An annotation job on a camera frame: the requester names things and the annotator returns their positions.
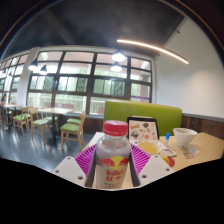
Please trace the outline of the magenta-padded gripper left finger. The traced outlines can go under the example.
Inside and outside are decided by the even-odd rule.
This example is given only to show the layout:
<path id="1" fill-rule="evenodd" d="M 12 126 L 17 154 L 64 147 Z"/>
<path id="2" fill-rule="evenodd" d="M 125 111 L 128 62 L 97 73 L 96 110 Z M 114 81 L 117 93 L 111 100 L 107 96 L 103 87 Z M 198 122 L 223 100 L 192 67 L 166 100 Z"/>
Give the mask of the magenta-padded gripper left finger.
<path id="1" fill-rule="evenodd" d="M 91 188 L 95 176 L 95 151 L 96 146 L 92 145 L 75 157 L 65 157 L 53 173 L 76 185 Z"/>

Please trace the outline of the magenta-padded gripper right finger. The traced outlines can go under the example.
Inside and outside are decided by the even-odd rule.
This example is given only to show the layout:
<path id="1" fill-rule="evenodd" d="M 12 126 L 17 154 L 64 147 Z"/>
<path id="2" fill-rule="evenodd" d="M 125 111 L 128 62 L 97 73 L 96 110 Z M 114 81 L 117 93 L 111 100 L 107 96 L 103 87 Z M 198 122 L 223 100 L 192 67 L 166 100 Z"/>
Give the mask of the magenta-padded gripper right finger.
<path id="1" fill-rule="evenodd" d="M 142 187 L 172 174 L 173 169 L 160 155 L 151 155 L 132 145 L 130 173 L 133 186 Z"/>

